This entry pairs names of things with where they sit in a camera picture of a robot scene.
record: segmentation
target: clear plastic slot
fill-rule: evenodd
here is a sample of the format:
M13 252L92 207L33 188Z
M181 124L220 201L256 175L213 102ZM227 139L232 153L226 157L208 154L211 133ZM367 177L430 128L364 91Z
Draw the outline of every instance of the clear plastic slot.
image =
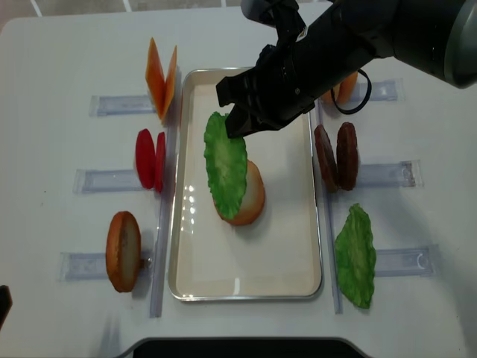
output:
M356 187L424 186L419 160L359 166Z
M420 161L410 160L394 164L368 164L359 167L357 187L416 187L423 186ZM338 269L335 261L335 231L332 199L322 182L323 203L328 239L332 293L335 314L343 312L343 300L338 287ZM430 247L376 250L376 277L429 276L434 274Z
M73 193L89 194L97 192L131 192L145 190L133 169L125 170L84 170L75 175Z
M73 254L62 252L60 258L60 281L105 280L106 255L104 253ZM153 253L141 253L139 276L149 276L152 272Z
M94 95L89 105L89 116L116 116L121 114L155 113L149 95Z
M367 91L367 83L357 83L351 94L351 102L361 102ZM392 78L381 82L373 82L370 101L404 101L402 78Z
M429 247L377 250L376 277L429 276L434 274Z
M182 75L177 67L176 84L182 83ZM161 205L159 208L159 230L154 256L154 276L151 287L151 304L149 306L149 316L151 318L162 316L162 301L164 299L165 285L165 265L167 263L168 241L171 239L169 227L171 225L172 213L174 212L174 194L176 189L176 168L178 153L178 133L180 129L180 114L182 106L182 87L176 85L174 89L174 99L166 114L167 131L165 137L165 163L162 179L164 187L161 194Z

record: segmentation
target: green lettuce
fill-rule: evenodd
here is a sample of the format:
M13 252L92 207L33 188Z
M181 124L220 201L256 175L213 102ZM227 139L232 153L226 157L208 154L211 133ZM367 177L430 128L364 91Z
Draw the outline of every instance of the green lettuce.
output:
M354 204L335 241L338 285L357 307L370 308L374 293L376 250L368 214Z
M227 136L227 116L218 112L210 116L203 134L203 156L215 207L224 218L233 219L247 189L247 149L243 138Z

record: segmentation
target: tomato slice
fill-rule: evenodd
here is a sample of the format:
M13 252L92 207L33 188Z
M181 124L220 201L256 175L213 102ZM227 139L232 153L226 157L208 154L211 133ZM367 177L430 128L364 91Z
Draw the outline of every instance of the tomato slice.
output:
M136 169L141 185L146 189L154 186L155 158L154 141L151 133L143 129L137 135L136 140Z
M157 136L157 149L156 149L156 180L154 182L154 189L157 192L161 192L163 187L162 176L164 172L164 162L165 162L165 133L161 132Z

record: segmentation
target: brown patty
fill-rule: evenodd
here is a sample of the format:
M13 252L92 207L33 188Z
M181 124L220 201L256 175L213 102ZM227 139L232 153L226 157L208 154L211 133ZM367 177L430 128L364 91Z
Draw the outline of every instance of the brown patty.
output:
M338 169L331 142L323 125L318 125L315 129L315 145L321 177L328 191L336 192L338 191Z
M344 190L353 190L358 177L359 157L355 127L349 122L343 123L338 132L336 159L340 187Z

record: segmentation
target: white tray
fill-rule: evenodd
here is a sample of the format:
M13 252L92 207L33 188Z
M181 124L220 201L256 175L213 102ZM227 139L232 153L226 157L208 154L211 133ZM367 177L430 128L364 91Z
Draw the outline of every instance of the white tray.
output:
M168 282L181 301L307 298L322 268L309 115L279 132L245 138L260 170L261 216L233 227L215 211L207 186L203 132L218 106L215 85L244 69L199 70L184 81L177 191Z

